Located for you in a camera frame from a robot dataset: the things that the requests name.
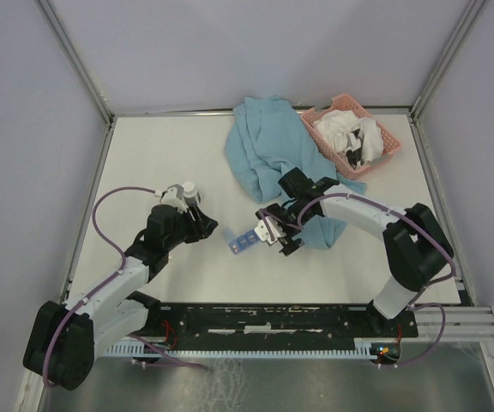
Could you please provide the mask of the white cap pill bottle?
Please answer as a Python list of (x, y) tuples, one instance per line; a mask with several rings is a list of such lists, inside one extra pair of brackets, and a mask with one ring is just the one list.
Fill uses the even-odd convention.
[(183, 199), (188, 205), (199, 204), (201, 202), (201, 194), (193, 182), (186, 181), (182, 184), (182, 187)]

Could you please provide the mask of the blue weekly pill organizer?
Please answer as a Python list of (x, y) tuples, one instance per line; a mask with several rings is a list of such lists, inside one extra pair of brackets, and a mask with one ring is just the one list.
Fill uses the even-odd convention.
[(251, 229), (242, 235), (236, 236), (230, 228), (227, 228), (224, 234), (227, 240), (227, 246), (234, 255), (238, 255), (239, 253), (260, 242), (260, 238), (254, 229)]

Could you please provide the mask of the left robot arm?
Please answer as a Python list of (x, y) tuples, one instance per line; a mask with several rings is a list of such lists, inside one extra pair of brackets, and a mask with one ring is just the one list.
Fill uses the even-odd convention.
[(153, 207), (147, 225), (109, 274), (63, 303), (48, 300), (40, 307), (22, 365), (46, 383), (72, 391), (116, 342), (138, 330), (157, 332), (162, 314), (139, 288), (165, 268), (174, 248), (207, 239), (217, 227), (196, 205), (185, 211)]

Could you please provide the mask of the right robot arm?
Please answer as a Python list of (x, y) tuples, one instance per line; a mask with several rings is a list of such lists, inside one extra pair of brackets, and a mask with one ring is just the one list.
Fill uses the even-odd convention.
[(336, 179), (313, 181), (298, 168), (286, 173), (279, 185), (288, 202), (259, 209), (255, 232), (268, 245), (279, 243), (283, 255), (303, 246), (299, 235), (317, 217), (344, 221), (382, 241), (390, 278), (368, 305), (366, 325), (373, 334), (387, 335), (396, 327), (397, 316), (428, 287), (455, 276), (452, 246), (428, 206), (385, 205)]

